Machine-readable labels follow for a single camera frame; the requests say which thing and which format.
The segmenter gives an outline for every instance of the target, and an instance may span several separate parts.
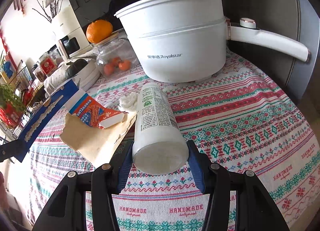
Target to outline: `tomato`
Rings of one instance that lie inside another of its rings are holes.
[[[131,61],[126,59],[123,62],[119,63],[119,69],[122,71],[127,71],[131,67]]]
[[[112,64],[114,67],[117,68],[120,62],[122,62],[122,60],[120,59],[120,57],[115,57],[115,58],[112,59],[111,64]]]
[[[115,68],[112,64],[105,64],[103,67],[103,72],[105,73],[106,76],[110,76],[113,72],[115,71]]]

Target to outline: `barcode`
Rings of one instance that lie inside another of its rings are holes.
[[[179,130],[179,127],[176,123],[176,119],[172,115],[170,115],[169,113],[168,113],[168,116],[169,116],[169,120],[171,122],[171,125]]]

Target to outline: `patterned tablecloth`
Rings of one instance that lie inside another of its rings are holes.
[[[100,78],[88,93],[116,108],[119,97],[151,82],[139,66],[115,81]],[[200,83],[157,84],[167,94],[186,140],[228,170],[253,170],[291,226],[314,201],[320,186],[319,145],[306,119],[280,87],[260,69],[228,51],[225,66]],[[65,174],[93,166],[59,138],[67,113],[62,108],[28,154],[32,170],[27,216],[34,223]],[[229,230],[235,223],[235,194],[230,194]],[[93,230],[90,194],[87,229]],[[200,230],[208,195],[200,194],[188,164],[151,176],[132,166],[128,182],[114,196],[122,230]]]

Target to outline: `orange fruit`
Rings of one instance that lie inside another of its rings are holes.
[[[110,76],[113,72],[115,71],[115,68],[112,64],[105,64],[103,67],[103,72],[105,73],[106,76]]]
[[[131,67],[131,61],[126,59],[123,62],[119,63],[119,69],[122,71],[127,71]]]
[[[86,36],[89,42],[99,43],[112,34],[113,27],[110,22],[105,20],[97,20],[89,24]]]
[[[120,57],[115,57],[112,59],[111,64],[117,68],[120,62],[122,62]]]

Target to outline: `plastic bottle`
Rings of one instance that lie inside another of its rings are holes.
[[[162,175],[180,169],[189,150],[166,95],[155,83],[147,83],[138,96],[138,116],[132,158],[144,173]]]

